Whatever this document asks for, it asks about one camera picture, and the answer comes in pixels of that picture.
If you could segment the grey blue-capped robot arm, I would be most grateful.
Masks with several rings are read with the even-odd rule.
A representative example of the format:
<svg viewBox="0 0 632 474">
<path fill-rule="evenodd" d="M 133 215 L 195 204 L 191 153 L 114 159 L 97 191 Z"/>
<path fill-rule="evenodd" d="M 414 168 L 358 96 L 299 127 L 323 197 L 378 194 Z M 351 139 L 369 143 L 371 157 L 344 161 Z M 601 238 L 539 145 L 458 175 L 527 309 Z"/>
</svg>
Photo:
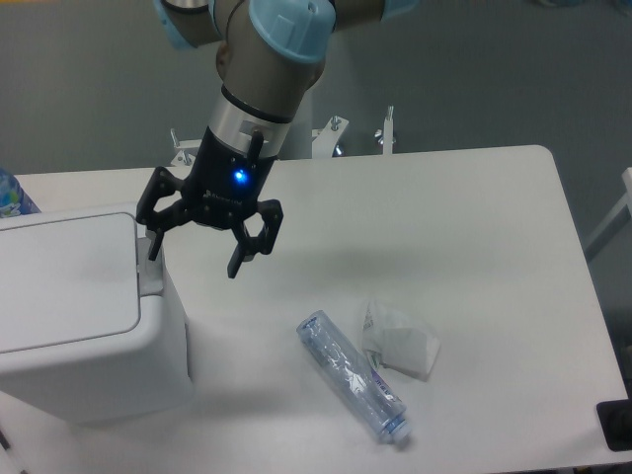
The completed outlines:
<svg viewBox="0 0 632 474">
<path fill-rule="evenodd" d="M 194 222 L 233 233 L 227 266 L 272 252 L 283 220 L 278 200 L 259 199 L 305 93 L 323 73 L 328 43 L 341 30 L 410 12 L 414 1 L 157 1 L 175 47 L 217 44 L 220 96 L 183 179 L 152 173 L 136 208 L 159 256 L 165 234 Z"/>
</svg>

